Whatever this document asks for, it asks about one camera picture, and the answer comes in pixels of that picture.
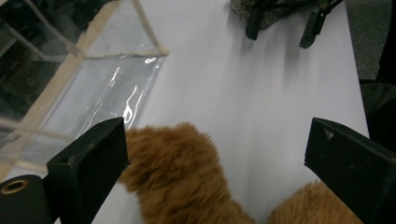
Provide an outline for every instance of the black object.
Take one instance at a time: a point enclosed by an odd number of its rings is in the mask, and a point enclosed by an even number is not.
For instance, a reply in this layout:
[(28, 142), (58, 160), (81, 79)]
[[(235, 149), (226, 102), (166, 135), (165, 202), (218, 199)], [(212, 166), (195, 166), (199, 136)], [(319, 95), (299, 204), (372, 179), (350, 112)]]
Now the black object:
[(326, 16), (342, 1), (343, 0), (317, 0), (318, 11), (312, 12), (309, 17), (303, 37), (301, 38), (300, 48), (307, 49), (314, 44), (317, 35), (320, 34)]
[(396, 57), (396, 1), (392, 0), (392, 12), (390, 18), (387, 42), (382, 51), (379, 62), (379, 71), (376, 80), (379, 82), (392, 83), (396, 85), (395, 64)]
[(313, 119), (305, 165), (362, 222), (396, 222), (394, 152), (344, 125)]
[(47, 163), (43, 180), (0, 184), (0, 223), (91, 223), (128, 164), (123, 118), (98, 123)]
[(246, 34), (249, 39), (256, 40), (261, 29), (262, 17), (265, 11), (275, 8), (296, 7), (305, 4), (306, 1), (274, 1), (274, 0), (256, 0), (249, 8), (247, 18)]
[(382, 105), (368, 118), (370, 137), (396, 153), (396, 98)]

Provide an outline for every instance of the plastic bag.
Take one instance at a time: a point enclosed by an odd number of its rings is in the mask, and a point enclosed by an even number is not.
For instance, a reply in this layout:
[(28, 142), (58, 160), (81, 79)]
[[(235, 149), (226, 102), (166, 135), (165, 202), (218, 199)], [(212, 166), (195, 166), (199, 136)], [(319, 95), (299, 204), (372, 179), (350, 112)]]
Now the plastic bag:
[(133, 127), (166, 55), (137, 0), (3, 3), (0, 178), (45, 171), (104, 119)]

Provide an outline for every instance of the stuffed animal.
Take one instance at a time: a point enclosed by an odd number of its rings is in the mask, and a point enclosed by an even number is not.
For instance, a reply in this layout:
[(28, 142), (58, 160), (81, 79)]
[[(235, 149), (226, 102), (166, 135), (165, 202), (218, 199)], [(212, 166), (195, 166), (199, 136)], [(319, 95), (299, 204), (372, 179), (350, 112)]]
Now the stuffed animal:
[(188, 123), (126, 133), (131, 164), (120, 177), (147, 224), (255, 223), (233, 201), (209, 136)]
[(277, 207), (267, 224), (362, 224), (323, 182), (306, 184)]
[[(138, 196), (147, 224), (256, 223), (232, 199), (210, 137), (189, 123), (126, 132), (131, 164), (120, 176)], [(268, 224), (358, 224), (322, 182), (310, 183), (276, 208)]]

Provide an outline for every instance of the black fabric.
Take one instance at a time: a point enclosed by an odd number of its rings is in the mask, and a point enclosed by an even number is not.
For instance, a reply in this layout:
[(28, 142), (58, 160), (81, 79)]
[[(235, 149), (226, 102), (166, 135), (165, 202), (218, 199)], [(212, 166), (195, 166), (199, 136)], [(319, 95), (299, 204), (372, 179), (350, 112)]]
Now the black fabric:
[(396, 0), (392, 0), (392, 15), (389, 33), (384, 50), (382, 51), (377, 80), (396, 84)]
[(373, 141), (396, 152), (396, 99), (382, 105), (367, 124)]

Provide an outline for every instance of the dark floor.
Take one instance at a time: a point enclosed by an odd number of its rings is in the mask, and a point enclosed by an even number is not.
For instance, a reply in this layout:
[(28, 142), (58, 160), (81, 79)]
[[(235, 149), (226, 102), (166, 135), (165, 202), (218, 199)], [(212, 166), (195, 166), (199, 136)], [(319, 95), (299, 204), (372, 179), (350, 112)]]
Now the dark floor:
[(345, 0), (360, 79), (375, 79), (387, 39), (391, 0)]

